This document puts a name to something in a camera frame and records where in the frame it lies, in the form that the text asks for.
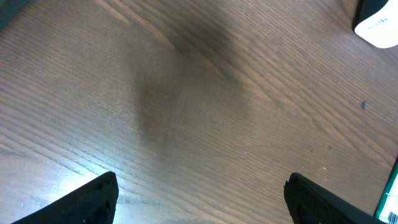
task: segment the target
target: wood grain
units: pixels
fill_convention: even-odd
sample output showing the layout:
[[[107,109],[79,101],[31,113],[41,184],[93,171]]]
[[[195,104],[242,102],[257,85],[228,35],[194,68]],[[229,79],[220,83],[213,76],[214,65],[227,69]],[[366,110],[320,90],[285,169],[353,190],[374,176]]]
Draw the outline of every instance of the wood grain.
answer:
[[[0,223],[107,170],[115,223],[291,223],[292,172],[372,213],[398,152],[398,49],[356,36],[355,8],[34,1],[0,33]]]

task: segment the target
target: wooden table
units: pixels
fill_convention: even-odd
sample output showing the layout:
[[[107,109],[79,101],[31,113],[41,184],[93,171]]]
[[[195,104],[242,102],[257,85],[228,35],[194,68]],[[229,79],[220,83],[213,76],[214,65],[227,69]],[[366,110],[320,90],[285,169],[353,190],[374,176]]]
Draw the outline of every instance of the wooden table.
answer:
[[[373,213],[398,152],[398,48],[355,35],[355,10],[34,1],[0,33],[0,223],[108,170],[115,223],[291,223],[292,172]]]

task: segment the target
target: black plastic part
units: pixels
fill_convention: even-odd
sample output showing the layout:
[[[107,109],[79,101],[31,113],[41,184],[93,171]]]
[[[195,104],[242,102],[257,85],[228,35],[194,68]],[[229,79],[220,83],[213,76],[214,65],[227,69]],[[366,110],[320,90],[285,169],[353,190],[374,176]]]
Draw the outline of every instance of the black plastic part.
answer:
[[[383,224],[298,173],[286,182],[284,195],[295,224]]]
[[[0,0],[0,30],[31,0]]]
[[[111,224],[118,195],[116,175],[107,172],[14,224]]]
[[[353,19],[352,30],[365,19],[373,16],[375,13],[380,11],[388,0],[358,0],[358,6],[356,8],[355,17]]]

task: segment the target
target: white object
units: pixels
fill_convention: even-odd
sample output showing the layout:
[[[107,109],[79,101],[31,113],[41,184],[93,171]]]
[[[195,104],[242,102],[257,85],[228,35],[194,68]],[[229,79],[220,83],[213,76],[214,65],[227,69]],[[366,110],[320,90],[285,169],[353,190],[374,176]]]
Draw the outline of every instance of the white object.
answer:
[[[388,0],[382,9],[360,22],[354,31],[381,49],[398,45],[398,0]]]

